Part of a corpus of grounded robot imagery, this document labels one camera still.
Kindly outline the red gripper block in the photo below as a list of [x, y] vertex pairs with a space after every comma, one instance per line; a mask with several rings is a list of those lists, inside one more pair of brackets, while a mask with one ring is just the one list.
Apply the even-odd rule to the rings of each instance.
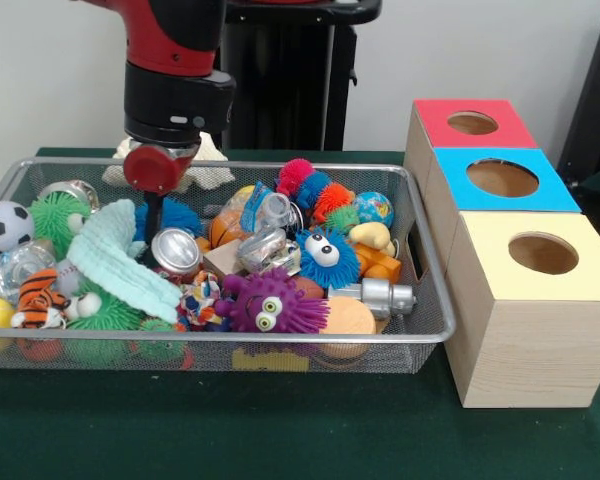
[[190, 167], [200, 143], [183, 148], [131, 142], [129, 153], [123, 161], [123, 173], [128, 184], [144, 192], [147, 204], [145, 243], [141, 261], [154, 263], [151, 244], [161, 229], [164, 195], [176, 190]]

